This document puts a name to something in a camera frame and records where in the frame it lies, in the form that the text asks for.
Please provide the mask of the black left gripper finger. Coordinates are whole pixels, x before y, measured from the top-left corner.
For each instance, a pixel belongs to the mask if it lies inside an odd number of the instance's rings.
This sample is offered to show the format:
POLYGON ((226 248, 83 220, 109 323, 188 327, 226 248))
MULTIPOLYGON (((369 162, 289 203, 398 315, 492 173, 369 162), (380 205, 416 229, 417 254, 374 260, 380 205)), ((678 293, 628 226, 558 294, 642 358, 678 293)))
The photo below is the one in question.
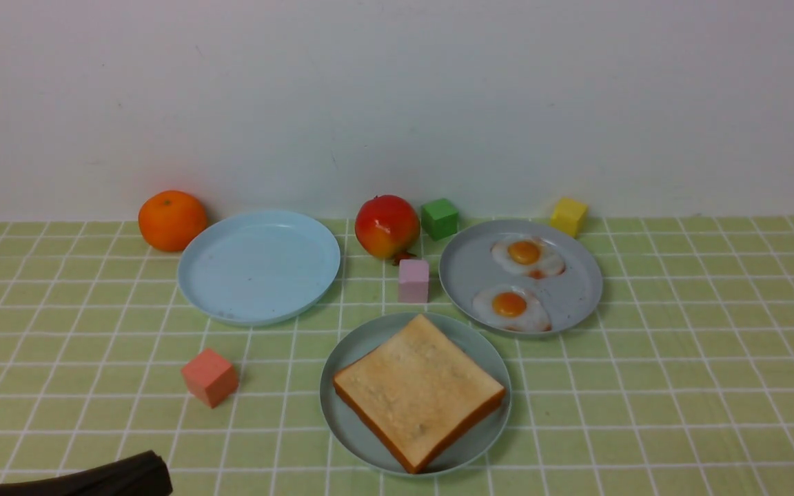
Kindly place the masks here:
POLYGON ((35 481, 0 484, 0 495, 170 495, 166 462, 152 450, 91 470, 35 481))

